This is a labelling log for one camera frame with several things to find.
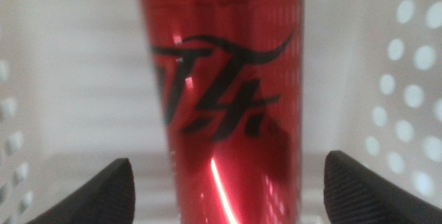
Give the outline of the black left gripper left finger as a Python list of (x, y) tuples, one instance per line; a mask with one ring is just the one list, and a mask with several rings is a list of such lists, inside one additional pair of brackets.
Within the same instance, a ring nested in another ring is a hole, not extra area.
[(28, 224), (132, 224), (134, 216), (132, 166), (118, 158)]

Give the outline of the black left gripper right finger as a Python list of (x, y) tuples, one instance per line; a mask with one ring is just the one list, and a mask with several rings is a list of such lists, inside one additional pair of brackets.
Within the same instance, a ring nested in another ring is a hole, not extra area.
[(323, 198), (331, 223), (436, 224), (441, 209), (382, 178), (342, 151), (325, 159)]

